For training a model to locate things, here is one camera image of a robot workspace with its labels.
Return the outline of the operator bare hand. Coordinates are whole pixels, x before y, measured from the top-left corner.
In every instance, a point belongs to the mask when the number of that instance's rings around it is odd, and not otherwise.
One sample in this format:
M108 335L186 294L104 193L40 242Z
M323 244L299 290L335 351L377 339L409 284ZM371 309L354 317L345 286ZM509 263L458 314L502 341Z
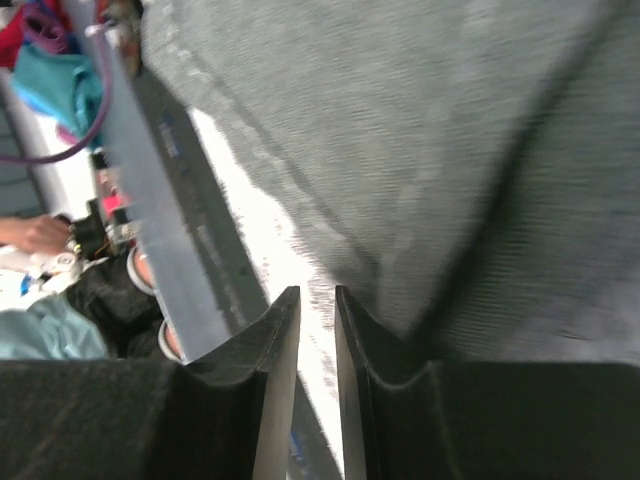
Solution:
M66 250L69 237L69 225L59 218L48 215L1 218L1 245L11 245L26 253L57 255Z

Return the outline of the grey cloth napkin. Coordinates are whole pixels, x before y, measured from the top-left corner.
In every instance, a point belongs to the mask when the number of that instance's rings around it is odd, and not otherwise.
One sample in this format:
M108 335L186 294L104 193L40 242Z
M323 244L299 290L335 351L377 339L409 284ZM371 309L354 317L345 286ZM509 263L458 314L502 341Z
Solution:
M635 1L156 1L148 64L421 351L639 359Z

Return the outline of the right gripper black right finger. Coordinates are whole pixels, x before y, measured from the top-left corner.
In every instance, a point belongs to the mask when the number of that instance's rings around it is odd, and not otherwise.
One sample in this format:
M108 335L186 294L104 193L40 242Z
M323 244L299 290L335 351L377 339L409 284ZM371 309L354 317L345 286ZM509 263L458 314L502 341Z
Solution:
M639 370L425 360L335 291L349 479L635 479Z

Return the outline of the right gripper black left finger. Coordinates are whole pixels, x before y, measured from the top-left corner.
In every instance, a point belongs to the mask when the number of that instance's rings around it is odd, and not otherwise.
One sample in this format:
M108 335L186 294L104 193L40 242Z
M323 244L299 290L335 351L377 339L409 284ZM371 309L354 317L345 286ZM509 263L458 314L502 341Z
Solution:
M282 479L300 291L201 359L7 361L5 479Z

